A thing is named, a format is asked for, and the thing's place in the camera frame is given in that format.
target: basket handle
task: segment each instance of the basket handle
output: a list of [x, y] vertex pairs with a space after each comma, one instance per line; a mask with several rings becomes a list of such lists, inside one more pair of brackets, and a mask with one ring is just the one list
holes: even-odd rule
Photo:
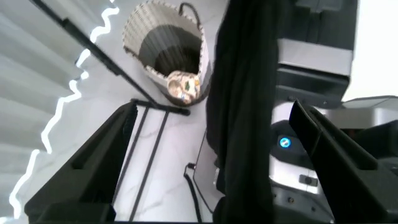
[[199, 19], [199, 14], [198, 14], [198, 11], [195, 9], [195, 7], [193, 7], [193, 5], [191, 3], [187, 3], [187, 2], [181, 3], [180, 10], [178, 10], [178, 14], [180, 16], [182, 16], [182, 14], [184, 13], [184, 11], [183, 11], [184, 6], [187, 6], [187, 7], [189, 7], [192, 10], [193, 15], [195, 15], [195, 19], [197, 20], [197, 25], [198, 25], [198, 29], [199, 29], [199, 27], [201, 25], [201, 22], [200, 22], [200, 19]]

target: white curtain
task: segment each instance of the white curtain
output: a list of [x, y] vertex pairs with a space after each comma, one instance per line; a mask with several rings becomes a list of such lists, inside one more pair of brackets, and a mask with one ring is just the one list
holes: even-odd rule
[[[119, 11], [113, 0], [44, 2], [93, 42]], [[23, 215], [18, 190], [38, 152], [52, 152], [48, 134], [57, 109], [80, 97], [76, 82], [88, 76], [83, 61], [90, 54], [83, 51], [30, 1], [0, 1], [0, 223]]]

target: black metal rod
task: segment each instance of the black metal rod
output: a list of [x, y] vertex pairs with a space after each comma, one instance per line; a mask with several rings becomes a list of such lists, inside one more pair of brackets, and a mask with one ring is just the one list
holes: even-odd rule
[[131, 144], [131, 148], [130, 148], [129, 154], [127, 155], [126, 162], [124, 163], [124, 167], [122, 169], [122, 172], [120, 173], [119, 181], [118, 181], [118, 184], [117, 184], [116, 189], [114, 191], [114, 197], [113, 197], [112, 204], [114, 204], [114, 202], [116, 200], [116, 197], [118, 196], [118, 193], [120, 191], [121, 185], [123, 183], [124, 176], [126, 175], [127, 169], [129, 168], [129, 164], [130, 164], [130, 160], [131, 160], [131, 157], [132, 157], [132, 153], [134, 152], [134, 149], [136, 148], [136, 144], [137, 144], [137, 141], [138, 141], [138, 138], [139, 138], [139, 134], [141, 133], [142, 127], [144, 126], [144, 122], [145, 122], [145, 119], [147, 117], [148, 111], [149, 111], [149, 108], [146, 107], [145, 111], [144, 111], [144, 114], [142, 115], [141, 122], [139, 123], [138, 129], [137, 129], [137, 133], [134, 136], [134, 140], [133, 140], [133, 142]]
[[108, 70], [116, 76], [122, 76], [130, 85], [138, 90], [145, 98], [153, 104], [154, 108], [159, 105], [141, 86], [137, 84], [119, 65], [117, 65], [110, 57], [108, 57], [97, 45], [91, 40], [68, 18], [62, 19], [42, 0], [30, 0], [36, 7], [40, 8], [46, 15], [53, 19], [61, 26], [69, 35], [71, 35], [80, 45], [86, 47], [100, 62], [102, 62]]
[[134, 202], [134, 207], [132, 208], [132, 212], [130, 214], [130, 219], [129, 219], [130, 222], [133, 221], [134, 216], [136, 215], [136, 212], [137, 212], [137, 209], [138, 209], [138, 205], [139, 205], [139, 201], [140, 201], [142, 193], [144, 191], [145, 184], [147, 182], [148, 175], [149, 175], [149, 172], [150, 172], [150, 168], [152, 167], [152, 163], [154, 162], [154, 158], [155, 158], [155, 155], [156, 155], [157, 147], [159, 145], [160, 138], [162, 137], [164, 126], [166, 125], [166, 121], [167, 121], [167, 117], [168, 116], [169, 116], [169, 112], [166, 111], [166, 113], [164, 114], [164, 117], [163, 117], [162, 125], [160, 126], [159, 133], [157, 134], [157, 137], [156, 137], [156, 142], [155, 142], [154, 149], [152, 150], [152, 154], [150, 155], [150, 158], [149, 158], [147, 169], [145, 170], [144, 178], [143, 178], [143, 180], [141, 182], [141, 185], [139, 187], [137, 198], [136, 198], [136, 201]]
[[155, 108], [149, 102], [142, 101], [142, 100], [136, 100], [136, 99], [133, 99], [133, 100], [136, 101], [137, 106], [145, 106], [145, 107], [162, 110], [162, 111], [168, 111], [170, 113], [180, 114], [180, 115], [184, 115], [184, 116], [189, 116], [191, 114], [190, 110], [184, 109], [184, 108], [178, 108], [175, 106], [166, 106], [166, 105], [161, 105], [161, 104], [158, 104], [157, 108]]

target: white marble floor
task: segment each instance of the white marble floor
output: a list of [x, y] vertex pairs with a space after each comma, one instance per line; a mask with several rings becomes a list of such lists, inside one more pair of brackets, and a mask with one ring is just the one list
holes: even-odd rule
[[[120, 13], [110, 17], [112, 31], [110, 34], [101, 36], [97, 43], [156, 100], [163, 104], [169, 104], [150, 80], [143, 75], [142, 68], [138, 63], [126, 55], [122, 49], [123, 25], [134, 7], [141, 2], [141, 0], [115, 0], [114, 3], [120, 8]], [[167, 2], [175, 5], [180, 3], [179, 0]], [[192, 2], [198, 9], [205, 27], [210, 58], [213, 58], [216, 31], [223, 17], [227, 0], [189, 0], [188, 2]], [[398, 77], [394, 68], [394, 58], [396, 57], [393, 57], [393, 52], [398, 51], [396, 44], [398, 33], [393, 31], [391, 28], [393, 26], [383, 25], [380, 27], [375, 22], [375, 20], [381, 21], [380, 23], [393, 21], [383, 14], [383, 10], [394, 9], [396, 11], [397, 8], [394, 7], [394, 1], [371, 2], [375, 1], [363, 1], [361, 7], [362, 12], [360, 12], [358, 25], [358, 35], [361, 39], [357, 38], [353, 79], [345, 100], [362, 96], [398, 95], [395, 84], [393, 85], [397, 82], [391, 80]], [[383, 8], [378, 7], [379, 4], [384, 4]], [[382, 31], [388, 32], [387, 37], [383, 39], [383, 37], [372, 35], [372, 29], [369, 31], [369, 26], [373, 30], [383, 28]], [[375, 51], [375, 54], [370, 54], [369, 49]], [[53, 154], [40, 153], [38, 155], [37, 166], [31, 180], [20, 191], [19, 198], [22, 202], [31, 198], [113, 111], [131, 98], [144, 99], [132, 86], [121, 77], [115, 77], [93, 57], [90, 57], [83, 67], [90, 72], [90, 77], [78, 84], [81, 98], [65, 104], [62, 119], [49, 136]], [[383, 78], [388, 78], [390, 82], [386, 83]], [[192, 196], [188, 184], [183, 178], [183, 170], [186, 163], [196, 161], [199, 152], [206, 128], [205, 102], [190, 109], [192, 114], [188, 117], [169, 115], [141, 198], [136, 221], [195, 222], [197, 220]], [[133, 134], [136, 132], [143, 111], [142, 108], [139, 109], [139, 117]], [[163, 112], [155, 110], [150, 110], [147, 115], [136, 150], [128, 164], [126, 178], [114, 205], [118, 213], [117, 220], [128, 220], [130, 216], [163, 115]], [[210, 222], [211, 214], [202, 202], [201, 212], [204, 221]]]

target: trash in basket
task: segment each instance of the trash in basket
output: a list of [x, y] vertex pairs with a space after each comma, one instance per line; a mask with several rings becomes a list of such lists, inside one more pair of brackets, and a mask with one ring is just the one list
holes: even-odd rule
[[[193, 11], [196, 22], [183, 13], [185, 6]], [[140, 4], [127, 20], [123, 46], [173, 104], [190, 106], [207, 97], [211, 78], [208, 48], [191, 4], [181, 3], [179, 9], [163, 2]]]

